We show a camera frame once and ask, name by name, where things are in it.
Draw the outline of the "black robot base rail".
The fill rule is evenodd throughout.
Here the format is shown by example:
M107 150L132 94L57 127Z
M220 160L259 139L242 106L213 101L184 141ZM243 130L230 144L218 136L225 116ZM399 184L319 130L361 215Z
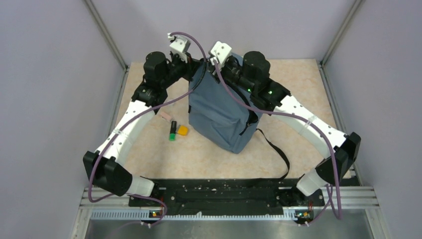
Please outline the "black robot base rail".
M167 215L264 216L282 215L287 207L314 209L325 200L318 189L305 196L296 179L156 179L152 198L130 197L130 207L167 206Z

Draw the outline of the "blue student backpack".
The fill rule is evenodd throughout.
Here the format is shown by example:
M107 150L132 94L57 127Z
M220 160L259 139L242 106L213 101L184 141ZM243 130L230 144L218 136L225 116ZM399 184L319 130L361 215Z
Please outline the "blue student backpack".
M227 84L210 66L189 95L189 124L220 148L239 154L258 130L263 114L271 115L290 91L270 78L270 62L259 51L243 58L239 84Z

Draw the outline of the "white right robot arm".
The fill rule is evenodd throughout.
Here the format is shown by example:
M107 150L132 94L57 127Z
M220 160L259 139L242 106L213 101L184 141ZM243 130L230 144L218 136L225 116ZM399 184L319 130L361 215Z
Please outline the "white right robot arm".
M305 173L292 191L292 199L305 205L322 186L339 183L355 162L361 137L330 126L307 108L280 83L270 78L270 63L259 51L247 52L239 62L231 52L210 52L214 74L230 97L242 108L274 116L310 142L324 157Z

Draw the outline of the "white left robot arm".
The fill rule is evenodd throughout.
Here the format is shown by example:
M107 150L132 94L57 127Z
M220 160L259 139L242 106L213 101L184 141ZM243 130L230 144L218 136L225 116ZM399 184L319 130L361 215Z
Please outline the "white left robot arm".
M159 201L159 192L150 179L134 176L124 165L126 158L142 129L153 119L159 109L168 105L167 89L184 78L192 81L199 70L205 74L206 58L194 59L189 53L186 59L172 53L170 59L155 51L146 56L141 84L134 91L127 110L116 128L95 151L87 151L83 157L84 168L90 186L100 187L113 195L139 195L148 206Z

